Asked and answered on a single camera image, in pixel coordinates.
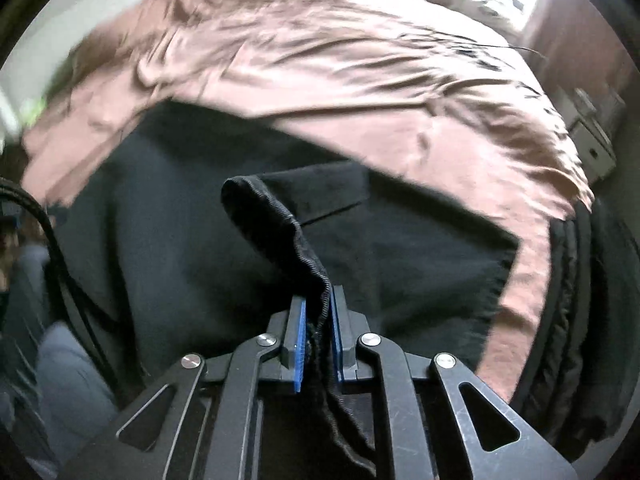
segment pink blanket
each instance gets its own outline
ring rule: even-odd
[[[140,114],[172,97],[273,118],[450,194],[521,240],[478,370],[510,400],[545,299],[548,218],[592,195],[522,59],[460,36],[349,0],[144,0],[78,47],[73,88],[24,136],[23,185],[72,202]]]

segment round metal joint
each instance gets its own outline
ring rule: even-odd
[[[277,340],[278,338],[276,336],[269,333],[260,334],[258,337],[255,338],[255,341],[260,346],[273,346],[276,344]]]
[[[374,334],[373,332],[367,332],[366,334],[362,334],[360,336],[360,341],[365,346],[378,346],[382,339],[378,334]]]
[[[197,368],[201,362],[202,359],[197,354],[187,354],[180,361],[182,368]]]
[[[440,368],[446,368],[448,370],[456,365],[456,358],[451,354],[438,354],[436,355],[436,364]]]

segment bed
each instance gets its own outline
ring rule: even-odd
[[[511,400],[545,302],[548,220],[593,194],[561,117],[498,32],[429,0],[51,0],[0,70],[5,129],[60,73],[22,141],[22,185],[41,203],[71,204],[172,98],[268,119],[516,235],[476,370]]]

